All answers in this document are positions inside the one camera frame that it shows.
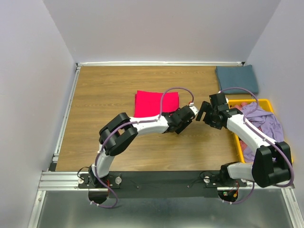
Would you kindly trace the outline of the red t shirt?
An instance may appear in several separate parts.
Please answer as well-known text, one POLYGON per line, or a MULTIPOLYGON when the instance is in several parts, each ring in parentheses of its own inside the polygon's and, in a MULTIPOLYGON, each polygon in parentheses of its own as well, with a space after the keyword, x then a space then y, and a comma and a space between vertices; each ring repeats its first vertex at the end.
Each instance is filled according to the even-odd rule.
MULTIPOLYGON (((160 114, 162 93, 138 90, 135 94, 134 117, 143 118, 160 114)), ((178 92, 167 93, 162 103, 162 112, 173 112, 179 108, 178 92)))

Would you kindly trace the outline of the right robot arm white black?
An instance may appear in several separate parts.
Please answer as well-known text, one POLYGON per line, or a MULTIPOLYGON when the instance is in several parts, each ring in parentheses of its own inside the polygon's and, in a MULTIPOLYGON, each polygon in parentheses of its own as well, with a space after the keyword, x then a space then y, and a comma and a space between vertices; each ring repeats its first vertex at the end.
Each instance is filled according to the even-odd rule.
POLYGON ((253 110, 244 112, 230 108, 228 103, 212 104, 204 101, 196 114, 196 121, 202 120, 219 130, 230 130, 254 152, 252 163, 222 165, 218 180, 224 186, 231 185, 236 179, 244 179, 262 188, 289 187, 295 179, 290 146, 286 142, 270 138, 247 119, 258 110, 258 103, 255 104, 253 110))

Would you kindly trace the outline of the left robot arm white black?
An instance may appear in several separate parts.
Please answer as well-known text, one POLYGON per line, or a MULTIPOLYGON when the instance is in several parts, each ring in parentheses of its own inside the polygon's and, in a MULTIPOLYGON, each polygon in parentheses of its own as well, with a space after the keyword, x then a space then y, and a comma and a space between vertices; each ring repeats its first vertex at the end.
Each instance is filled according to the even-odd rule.
POLYGON ((195 118, 197 112, 177 109, 171 113, 135 118, 126 113, 118 114, 99 131, 99 149, 94 163, 89 168, 89 182, 96 188, 105 186, 105 177, 115 156, 124 152, 132 141, 151 133, 180 134, 195 118))

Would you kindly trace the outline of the yellow plastic bin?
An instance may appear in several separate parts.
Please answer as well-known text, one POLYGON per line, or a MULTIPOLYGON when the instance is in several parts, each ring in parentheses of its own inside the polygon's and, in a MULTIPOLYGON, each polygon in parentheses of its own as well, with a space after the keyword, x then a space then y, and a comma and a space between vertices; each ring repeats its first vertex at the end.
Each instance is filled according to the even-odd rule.
MULTIPOLYGON (((248 104, 252 102, 256 102, 254 99, 237 99, 237 100, 230 100, 229 106, 233 108, 235 105, 240 105, 242 102, 246 102, 248 104)), ((259 106, 262 107, 265 111, 272 112, 274 114, 274 110, 269 100, 267 99, 259 99, 258 100, 259 106)), ((233 134, 234 142, 237 149, 237 156, 240 162, 253 162, 255 153, 251 151, 251 149, 247 146, 247 148, 242 152, 240 143, 239 143, 239 136, 233 134)))

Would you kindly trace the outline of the pink garment in bin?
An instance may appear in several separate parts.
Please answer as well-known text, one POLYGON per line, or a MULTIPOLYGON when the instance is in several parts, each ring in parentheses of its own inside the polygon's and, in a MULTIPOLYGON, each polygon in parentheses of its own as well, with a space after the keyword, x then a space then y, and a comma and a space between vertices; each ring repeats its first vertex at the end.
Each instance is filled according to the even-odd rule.
MULTIPOLYGON (((233 106, 234 108, 237 108, 238 110, 242 111, 243 107, 248 105, 248 103, 246 102, 242 102, 240 105, 235 105, 233 106)), ((239 143, 240 143, 240 147, 242 152, 247 148, 247 145, 239 138, 239 143)))

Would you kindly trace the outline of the folded grey-blue t shirt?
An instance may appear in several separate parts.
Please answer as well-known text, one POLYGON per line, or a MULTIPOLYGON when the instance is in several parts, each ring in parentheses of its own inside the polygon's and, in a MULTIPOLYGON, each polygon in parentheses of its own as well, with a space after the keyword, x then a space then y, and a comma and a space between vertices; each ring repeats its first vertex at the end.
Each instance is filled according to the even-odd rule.
POLYGON ((226 92, 227 94, 248 94, 248 92, 235 89, 235 87, 244 88, 255 95, 259 93, 257 78, 252 65, 216 66, 215 74, 221 91, 230 88, 226 92))

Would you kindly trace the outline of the lavender t shirt in bin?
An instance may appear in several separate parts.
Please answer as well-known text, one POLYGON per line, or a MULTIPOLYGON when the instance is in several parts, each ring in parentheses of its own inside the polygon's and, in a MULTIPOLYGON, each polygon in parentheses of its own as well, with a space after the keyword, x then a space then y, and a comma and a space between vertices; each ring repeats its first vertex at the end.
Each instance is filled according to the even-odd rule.
POLYGON ((242 113, 246 118, 261 132, 276 142, 284 141, 283 128, 272 112, 265 111, 262 107, 258 107, 256 111, 256 102, 252 102, 243 107, 242 113))

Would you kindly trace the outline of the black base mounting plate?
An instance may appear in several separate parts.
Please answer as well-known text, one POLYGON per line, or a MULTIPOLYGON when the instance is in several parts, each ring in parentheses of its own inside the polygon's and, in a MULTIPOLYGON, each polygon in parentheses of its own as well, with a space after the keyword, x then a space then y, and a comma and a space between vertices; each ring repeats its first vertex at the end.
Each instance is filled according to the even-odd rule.
POLYGON ((89 172, 79 173, 78 187, 92 199, 216 198, 247 186, 244 180, 220 178, 219 171, 111 171, 98 181, 89 172))

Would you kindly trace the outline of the aluminium left side rail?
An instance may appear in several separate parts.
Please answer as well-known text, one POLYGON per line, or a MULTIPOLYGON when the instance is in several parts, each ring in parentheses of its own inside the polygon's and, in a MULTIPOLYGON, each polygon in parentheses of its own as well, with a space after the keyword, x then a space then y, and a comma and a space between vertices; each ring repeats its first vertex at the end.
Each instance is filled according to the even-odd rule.
POLYGON ((60 132, 59 132, 59 135, 58 135, 57 143, 56 143, 56 146, 55 146, 55 150, 53 152, 52 160, 51 160, 51 163, 49 165, 48 171, 55 171, 56 170, 57 161, 58 161, 58 158, 59 158, 59 155, 60 155, 61 145, 62 145, 62 141, 63 141, 63 138, 64 138, 66 125, 67 125, 67 122, 68 122, 68 117, 69 117, 70 109, 71 109, 71 106, 72 106, 77 81, 78 81, 78 78, 79 78, 80 69, 81 69, 81 67, 77 65, 75 76, 74 76, 72 87, 71 87, 71 91, 70 91, 68 102, 67 102, 67 106, 66 106, 65 113, 64 113, 64 116, 63 116, 63 121, 62 121, 60 132))

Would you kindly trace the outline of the aluminium rail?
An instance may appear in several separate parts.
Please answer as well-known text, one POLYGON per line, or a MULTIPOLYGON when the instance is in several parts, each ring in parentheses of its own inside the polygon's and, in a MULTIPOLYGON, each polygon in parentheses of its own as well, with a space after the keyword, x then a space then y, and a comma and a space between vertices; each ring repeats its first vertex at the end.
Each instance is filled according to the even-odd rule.
POLYGON ((60 132, 59 132, 59 135, 58 135, 57 143, 56 143, 56 146, 55 146, 55 150, 53 152, 52 160, 51 160, 51 163, 49 165, 48 171, 55 171, 56 170, 57 161, 58 161, 58 158, 59 158, 59 155, 60 155, 61 145, 62 145, 62 141, 63 141, 63 138, 64 138, 66 125, 67 125, 67 122, 68 122, 68 117, 69 117, 70 109, 71 109, 71 106, 72 106, 77 81, 78 81, 78 78, 79 78, 80 69, 81 69, 81 67, 77 65, 75 76, 74 76, 72 87, 71 87, 71 91, 70 91, 68 102, 67 102, 67 106, 66 106, 65 113, 64 113, 64 116, 63 116, 63 121, 62 121, 60 132))
MULTIPOLYGON (((232 183, 231 187, 221 187, 219 184, 211 181, 211 177, 207 176, 203 179, 195 179, 190 182, 186 181, 185 186, 191 188, 196 183, 202 183, 204 187, 216 188, 218 190, 231 190, 239 187, 240 189, 260 189, 257 184, 253 185, 250 181, 239 180, 232 183)), ((38 190, 51 191, 51 190, 84 190, 94 189, 95 187, 88 180, 86 172, 43 172, 38 184, 38 190)))

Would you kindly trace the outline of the aluminium front rail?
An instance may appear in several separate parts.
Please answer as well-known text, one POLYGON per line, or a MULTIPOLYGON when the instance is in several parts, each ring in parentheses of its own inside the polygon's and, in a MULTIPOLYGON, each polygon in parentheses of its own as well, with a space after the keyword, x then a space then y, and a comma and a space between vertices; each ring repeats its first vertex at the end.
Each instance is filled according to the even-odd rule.
MULTIPOLYGON (((218 190, 231 190, 239 187, 240 189, 260 189, 257 184, 253 185, 250 181, 239 180, 232 183, 231 187, 221 187, 219 184, 211 181, 211 177, 207 176, 203 179, 195 179, 190 182, 186 181, 185 186, 191 188, 196 183, 202 183, 204 187, 216 188, 218 190)), ((51 191, 51 190, 84 190, 94 189, 95 187, 88 180, 86 172, 43 172, 38 184, 38 190, 51 191)))

